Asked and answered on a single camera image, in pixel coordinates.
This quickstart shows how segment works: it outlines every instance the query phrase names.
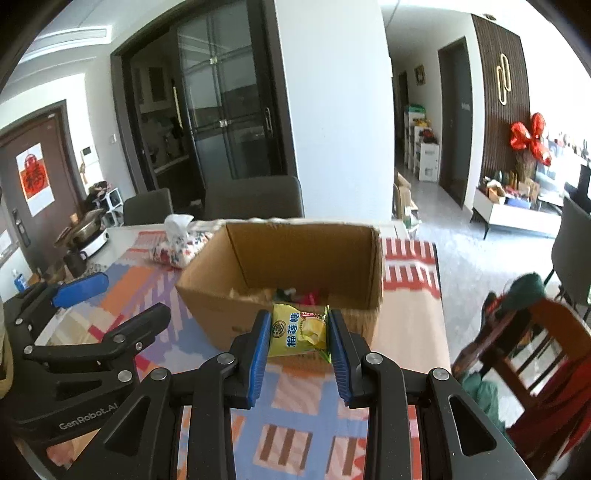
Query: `blue gripper pad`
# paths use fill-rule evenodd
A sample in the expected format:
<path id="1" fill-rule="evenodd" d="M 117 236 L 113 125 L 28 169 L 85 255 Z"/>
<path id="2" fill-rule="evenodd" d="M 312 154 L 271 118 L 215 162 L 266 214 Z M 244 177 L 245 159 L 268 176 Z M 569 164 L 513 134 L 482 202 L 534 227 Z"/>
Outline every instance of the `blue gripper pad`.
<path id="1" fill-rule="evenodd" d="M 258 341 L 256 342 L 255 353 L 252 356 L 251 370 L 249 376 L 248 405 L 254 407 L 258 397 L 261 396 L 262 379 L 265 376 L 265 367 L 267 365 L 267 355 L 269 353 L 269 340 L 271 336 L 271 313 L 265 312 L 259 331 Z"/>
<path id="2" fill-rule="evenodd" d="M 349 406 L 349 401 L 352 396 L 349 364 L 345 356 L 345 349 L 339 335 L 339 330 L 335 325 L 334 315 L 329 314 L 328 328 L 330 359 L 335 371 L 336 386 L 339 389 L 339 397 L 343 399 L 346 406 Z"/>
<path id="3" fill-rule="evenodd" d="M 95 273 L 60 287 L 53 297 L 53 305 L 68 309 L 81 301 L 106 292 L 108 288 L 109 277 L 104 273 Z"/>

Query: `chair backrest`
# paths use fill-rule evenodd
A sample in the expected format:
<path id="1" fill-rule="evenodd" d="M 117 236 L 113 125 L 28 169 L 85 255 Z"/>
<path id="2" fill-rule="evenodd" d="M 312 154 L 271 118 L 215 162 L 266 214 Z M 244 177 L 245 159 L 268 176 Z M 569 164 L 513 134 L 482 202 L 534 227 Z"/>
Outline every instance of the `chair backrest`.
<path id="1" fill-rule="evenodd" d="M 304 216 L 300 182 L 287 175 L 213 184 L 205 192 L 205 218 L 299 218 Z"/>
<path id="2" fill-rule="evenodd" d="M 169 189 L 140 193 L 127 199 L 123 204 L 125 225 L 153 225 L 164 223 L 164 219 L 174 213 Z"/>
<path id="3" fill-rule="evenodd" d="M 577 361 L 591 354 L 591 330 L 568 305 L 543 299 L 530 306 L 528 310 L 531 320 L 525 331 L 528 332 L 534 325 L 539 325 L 546 330 L 547 336 L 519 367 L 514 366 L 511 359 L 506 356 L 498 356 L 492 365 L 525 409 L 533 407 L 541 400 L 533 391 L 548 380 L 549 375 L 563 359 Z M 560 353 L 543 372 L 532 379 L 529 385 L 525 385 L 520 375 L 550 342 L 560 346 Z"/>
<path id="4" fill-rule="evenodd" d="M 552 265 L 563 288 L 577 304 L 587 305 L 591 288 L 591 216 L 568 197 L 552 247 Z"/>

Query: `dining table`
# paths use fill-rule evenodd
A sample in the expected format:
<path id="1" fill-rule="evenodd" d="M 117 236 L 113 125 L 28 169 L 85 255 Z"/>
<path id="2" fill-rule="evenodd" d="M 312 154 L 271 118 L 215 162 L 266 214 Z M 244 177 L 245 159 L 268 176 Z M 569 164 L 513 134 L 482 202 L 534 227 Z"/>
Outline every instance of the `dining table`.
<path id="1" fill-rule="evenodd" d="M 189 229 L 214 232 L 230 221 L 244 220 L 197 221 Z M 247 221 L 309 223 L 313 220 Z M 384 304 L 370 347 L 406 369 L 421 372 L 436 367 L 449 369 L 436 247 L 411 240 L 407 228 L 398 220 L 368 225 L 379 230 L 384 259 Z M 176 292 L 174 285 L 181 270 L 149 260 L 150 249 L 165 239 L 164 225 L 114 227 L 108 229 L 108 234 L 108 242 L 87 264 L 88 273 L 107 274 L 107 292 L 60 312 L 36 343 L 100 342 L 109 330 L 162 302 L 171 310 L 171 322 L 152 345 L 137 355 L 140 378 L 158 367 L 166 367 L 172 373 L 195 369 L 220 353 Z M 368 416 L 366 408 L 345 407 L 334 375 L 268 364 L 255 407 L 248 411 L 232 410 L 237 478 L 361 479 Z M 409 417 L 413 478 L 419 480 L 422 478 L 420 441 L 413 407 L 409 407 Z M 190 409 L 185 407 L 178 480 L 186 477 L 189 423 Z M 66 448 L 68 459 L 63 460 L 64 445 L 57 446 L 61 452 L 56 456 L 67 465 L 80 455 L 93 435 L 71 440 Z"/>

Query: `sliding door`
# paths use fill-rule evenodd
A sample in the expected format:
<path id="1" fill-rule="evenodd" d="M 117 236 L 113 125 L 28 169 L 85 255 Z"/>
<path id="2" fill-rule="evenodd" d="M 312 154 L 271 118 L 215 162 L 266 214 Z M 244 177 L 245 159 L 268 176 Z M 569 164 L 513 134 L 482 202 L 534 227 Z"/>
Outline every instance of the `sliding door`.
<path id="1" fill-rule="evenodd" d="M 258 1 L 239 0 L 176 26 L 181 104 L 206 188 L 285 173 Z"/>

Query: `tiled floor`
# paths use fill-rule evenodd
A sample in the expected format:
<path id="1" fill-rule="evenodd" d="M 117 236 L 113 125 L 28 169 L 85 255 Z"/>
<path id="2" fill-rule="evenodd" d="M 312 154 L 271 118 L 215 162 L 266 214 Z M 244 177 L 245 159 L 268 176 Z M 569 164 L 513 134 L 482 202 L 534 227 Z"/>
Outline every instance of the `tiled floor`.
<path id="1" fill-rule="evenodd" d="M 554 239 L 515 229 L 493 229 L 483 240 L 484 225 L 470 223 L 471 212 L 461 209 L 438 184 L 420 182 L 403 167 L 400 172 L 412 184 L 412 198 L 423 221 L 417 237 L 437 246 L 447 342 L 453 361 L 478 333 L 480 309 L 489 291 L 500 294 L 529 272 L 546 277 L 552 269 Z M 555 276 L 547 293 L 552 295 L 557 290 Z M 528 347 L 521 356 L 525 359 L 532 349 Z M 528 367 L 524 378 L 543 371 L 553 356 L 554 352 L 548 350 Z M 520 404 L 494 372 L 485 379 L 499 384 L 499 416 L 510 426 L 522 412 Z"/>

